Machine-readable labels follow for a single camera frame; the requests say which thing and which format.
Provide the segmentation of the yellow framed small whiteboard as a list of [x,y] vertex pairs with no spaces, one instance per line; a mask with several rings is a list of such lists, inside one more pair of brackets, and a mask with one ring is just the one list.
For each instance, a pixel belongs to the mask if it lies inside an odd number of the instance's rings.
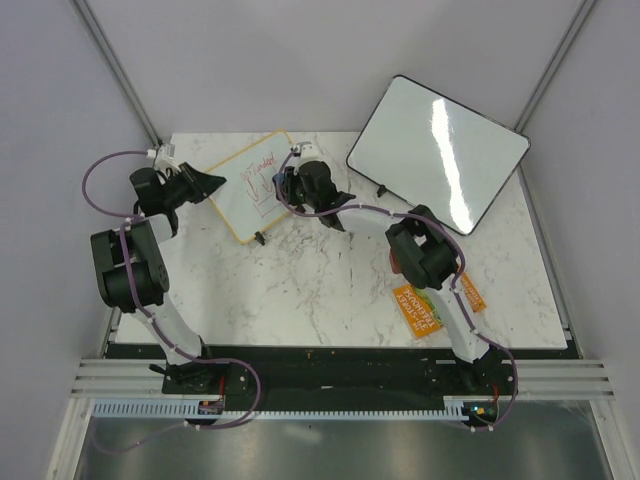
[[276,198],[273,177],[292,146],[290,135],[276,130],[207,170],[226,179],[210,199],[239,243],[257,239],[288,214]]

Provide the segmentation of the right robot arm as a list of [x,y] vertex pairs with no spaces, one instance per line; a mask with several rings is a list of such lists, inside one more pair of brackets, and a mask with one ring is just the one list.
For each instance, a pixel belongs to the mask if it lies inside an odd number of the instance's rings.
[[317,218],[341,232],[384,236],[394,271],[435,307],[460,364],[460,386],[477,394],[493,383],[500,354],[482,333],[463,290],[464,254],[428,207],[392,212],[364,204],[338,190],[329,166],[321,161],[283,166],[273,184],[278,200],[296,215]]

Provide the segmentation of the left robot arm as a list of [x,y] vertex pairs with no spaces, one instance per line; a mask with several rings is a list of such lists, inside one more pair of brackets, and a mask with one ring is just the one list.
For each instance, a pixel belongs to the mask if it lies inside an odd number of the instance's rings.
[[222,368],[171,301],[159,245],[177,235],[178,208],[208,199],[226,179],[182,163],[172,173],[140,168],[129,180],[137,196],[133,214],[119,228],[90,237],[100,296],[107,306],[136,318],[161,346],[166,365],[152,370],[180,387],[211,392]]

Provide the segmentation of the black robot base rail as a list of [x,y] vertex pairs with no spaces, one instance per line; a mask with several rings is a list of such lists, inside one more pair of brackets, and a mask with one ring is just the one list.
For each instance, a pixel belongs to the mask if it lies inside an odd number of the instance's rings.
[[468,366],[449,350],[210,347],[221,365],[150,365],[165,394],[220,395],[228,410],[387,411],[440,408],[447,396],[514,390],[512,364],[491,349]]

